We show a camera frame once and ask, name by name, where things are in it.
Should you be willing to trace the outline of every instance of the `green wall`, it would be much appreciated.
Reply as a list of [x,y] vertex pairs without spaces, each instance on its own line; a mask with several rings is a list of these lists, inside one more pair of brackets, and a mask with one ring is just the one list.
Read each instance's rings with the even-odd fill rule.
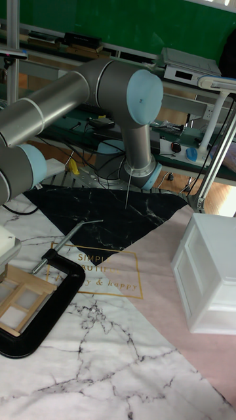
[[[6,3],[0,0],[0,18]],[[218,60],[236,14],[184,0],[21,0],[20,21],[147,53],[166,46]]]

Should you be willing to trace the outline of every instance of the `white plastic storage drawer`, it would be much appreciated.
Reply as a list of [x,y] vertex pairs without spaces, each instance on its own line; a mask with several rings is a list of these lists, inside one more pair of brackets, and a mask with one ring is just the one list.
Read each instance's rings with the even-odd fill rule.
[[189,330],[236,334],[236,218],[193,214],[172,269]]

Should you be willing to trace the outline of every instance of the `black marble paper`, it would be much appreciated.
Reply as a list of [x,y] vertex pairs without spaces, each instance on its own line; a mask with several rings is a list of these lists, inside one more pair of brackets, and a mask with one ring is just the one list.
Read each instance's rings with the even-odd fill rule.
[[173,194],[130,191],[125,209],[126,194],[126,191],[98,188],[44,186],[27,192],[26,197],[65,235],[81,220],[103,219],[98,224],[84,225],[71,239],[87,255],[96,253],[100,258],[93,263],[99,264],[163,224],[186,205]]

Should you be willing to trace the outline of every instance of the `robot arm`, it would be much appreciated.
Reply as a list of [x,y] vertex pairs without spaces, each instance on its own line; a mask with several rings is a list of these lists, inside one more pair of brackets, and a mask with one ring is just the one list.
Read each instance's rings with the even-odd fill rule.
[[123,135],[126,173],[134,185],[151,188],[160,168],[151,156],[149,124],[162,97],[161,80],[147,70],[93,60],[5,108],[0,112],[0,205],[46,176],[40,151],[19,145],[83,102],[113,114]]

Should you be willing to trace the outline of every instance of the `pink paper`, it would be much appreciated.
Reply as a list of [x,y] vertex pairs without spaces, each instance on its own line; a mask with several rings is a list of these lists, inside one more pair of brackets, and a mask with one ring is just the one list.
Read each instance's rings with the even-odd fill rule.
[[[170,266],[191,215],[185,206],[126,248],[125,258],[123,253],[112,255],[106,265],[119,268],[119,276],[116,270],[108,270],[106,276],[119,289],[124,285],[122,293],[236,407],[236,336],[189,332]],[[133,295],[132,287],[126,289],[128,284],[137,285]]]

